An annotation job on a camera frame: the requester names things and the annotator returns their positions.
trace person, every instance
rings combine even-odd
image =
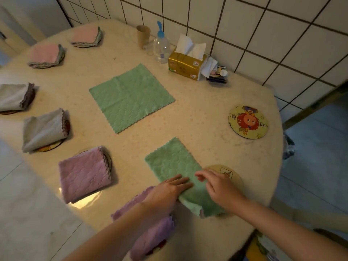
[[[214,202],[253,225],[292,260],[348,260],[346,248],[247,199],[227,175],[202,170],[195,176],[200,181],[207,180],[206,188]],[[174,210],[178,196],[193,186],[188,181],[181,175],[163,181],[143,202],[87,240],[64,261],[122,260],[142,233]]]

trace person's right arm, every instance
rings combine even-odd
[[[197,171],[195,175],[200,181],[207,179],[206,188],[213,201],[253,225],[292,260],[348,260],[346,248],[248,200],[227,175],[211,170]]]

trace round table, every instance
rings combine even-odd
[[[272,92],[230,73],[228,84],[212,86],[168,70],[137,46],[136,30],[119,21],[93,23],[105,32],[95,48],[76,48],[69,41],[73,29],[42,43],[67,48],[61,66],[32,69],[31,48],[0,70],[0,83],[35,83],[37,95],[25,112],[0,116],[0,137],[22,153],[23,121],[58,108],[68,111],[71,132],[58,148],[45,153],[22,153],[23,159],[51,191],[61,196],[58,162],[96,146],[105,146],[112,158],[115,184],[68,204],[97,231],[111,223],[110,215],[145,188],[157,185],[144,158],[174,136],[202,167],[226,165],[243,179],[249,198],[269,204],[274,193],[283,152],[281,118]],[[115,134],[88,89],[144,64],[175,98],[175,102]],[[229,111],[245,104],[258,108],[269,121],[266,136],[249,140],[236,134]],[[227,260],[244,244],[253,227],[236,216],[200,219],[180,205],[174,212],[177,227],[167,245],[149,260]]]

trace clear plastic bottle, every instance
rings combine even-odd
[[[159,63],[168,63],[168,58],[171,55],[171,44],[169,40],[164,36],[162,31],[162,23],[157,21],[159,31],[157,37],[154,39],[154,56]]]

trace folded pink cloth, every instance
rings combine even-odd
[[[55,63],[59,54],[56,44],[38,44],[33,47],[31,61],[36,63]]]
[[[102,146],[59,162],[59,172],[65,203],[77,202],[85,195],[111,183]]]
[[[98,35],[97,26],[80,26],[74,28],[74,37],[72,42],[85,42],[85,43],[94,43]]]
[[[127,202],[125,206],[117,210],[111,215],[113,220],[117,220],[131,209],[138,202],[142,202],[150,191],[154,188],[148,187],[141,194],[135,196],[131,201]],[[130,257],[133,261],[142,260],[145,255],[159,245],[164,239],[168,238],[174,230],[175,223],[171,216],[165,217],[151,226],[145,233],[143,233],[134,243],[130,250]]]

